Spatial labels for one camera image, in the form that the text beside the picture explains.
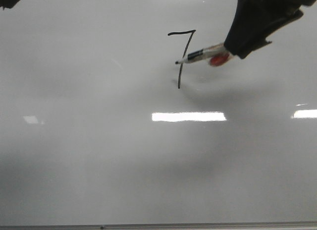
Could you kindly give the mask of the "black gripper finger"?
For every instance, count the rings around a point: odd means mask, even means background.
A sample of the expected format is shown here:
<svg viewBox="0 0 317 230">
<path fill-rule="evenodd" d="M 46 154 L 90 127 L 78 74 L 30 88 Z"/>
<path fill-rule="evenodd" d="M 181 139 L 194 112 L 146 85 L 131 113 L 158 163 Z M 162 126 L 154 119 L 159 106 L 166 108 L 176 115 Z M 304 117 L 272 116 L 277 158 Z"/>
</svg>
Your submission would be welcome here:
<svg viewBox="0 0 317 230">
<path fill-rule="evenodd" d="M 266 40 L 269 35 L 302 16 L 301 10 L 291 15 L 273 10 L 237 11 L 224 46 L 231 54 L 244 59 L 251 52 L 270 44 L 271 41 Z"/>
<path fill-rule="evenodd" d="M 303 16 L 300 7 L 317 0 L 237 0 L 230 42 L 259 42 Z"/>
</svg>

